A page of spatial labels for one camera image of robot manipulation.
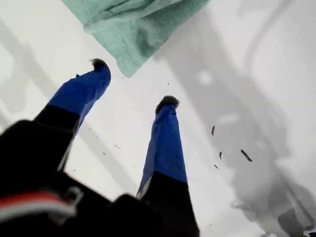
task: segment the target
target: green towel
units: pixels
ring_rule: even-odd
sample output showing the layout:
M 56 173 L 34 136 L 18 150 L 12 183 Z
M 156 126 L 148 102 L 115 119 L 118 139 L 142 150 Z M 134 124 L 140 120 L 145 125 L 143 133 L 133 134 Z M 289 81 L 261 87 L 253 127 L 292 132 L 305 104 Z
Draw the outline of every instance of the green towel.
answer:
M 63 0 L 131 77 L 209 0 Z

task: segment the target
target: red stripe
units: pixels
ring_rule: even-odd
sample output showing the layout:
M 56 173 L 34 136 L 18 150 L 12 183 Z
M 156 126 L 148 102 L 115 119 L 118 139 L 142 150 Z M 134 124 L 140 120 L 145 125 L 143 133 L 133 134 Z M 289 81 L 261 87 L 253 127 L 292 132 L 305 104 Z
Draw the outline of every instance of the red stripe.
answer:
M 39 191 L 39 192 L 29 192 L 29 193 L 22 193 L 22 194 L 2 197 L 0 198 L 0 207 L 16 205 L 22 202 L 31 202 L 31 201 L 55 201 L 55 202 L 59 202 L 65 205 L 69 205 L 68 203 L 64 202 L 56 194 L 45 192 L 45 191 Z

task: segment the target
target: blue fabric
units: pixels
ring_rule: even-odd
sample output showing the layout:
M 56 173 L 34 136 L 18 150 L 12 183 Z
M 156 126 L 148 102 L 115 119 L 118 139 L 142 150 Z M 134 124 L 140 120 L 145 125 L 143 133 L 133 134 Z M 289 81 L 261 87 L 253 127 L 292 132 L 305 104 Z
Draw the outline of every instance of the blue fabric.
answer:
M 48 102 L 80 115 L 78 129 L 94 103 L 104 94 L 111 81 L 108 67 L 101 67 L 64 83 Z
M 156 115 L 139 189 L 154 171 L 187 183 L 179 123 L 172 105 L 163 106 Z

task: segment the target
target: mint green cloth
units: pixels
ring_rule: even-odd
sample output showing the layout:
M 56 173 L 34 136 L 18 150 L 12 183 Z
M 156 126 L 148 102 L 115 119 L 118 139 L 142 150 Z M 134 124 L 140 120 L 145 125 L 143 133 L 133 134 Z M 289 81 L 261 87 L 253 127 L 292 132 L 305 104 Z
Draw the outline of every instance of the mint green cloth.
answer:
M 63 0 L 131 77 L 209 0 Z

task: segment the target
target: dirt speck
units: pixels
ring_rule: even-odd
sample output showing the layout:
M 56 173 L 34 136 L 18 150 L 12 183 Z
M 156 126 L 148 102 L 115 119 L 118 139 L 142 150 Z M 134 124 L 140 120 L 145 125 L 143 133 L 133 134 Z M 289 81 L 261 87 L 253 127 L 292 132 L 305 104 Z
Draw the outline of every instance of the dirt speck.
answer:
M 249 162 L 252 162 L 252 159 L 247 155 L 247 153 L 244 150 L 241 150 L 241 153 L 247 158 Z
M 122 150 L 122 148 L 121 147 L 119 147 L 118 145 L 114 145 L 115 147 L 117 147 L 117 148 L 119 148 L 120 150 Z

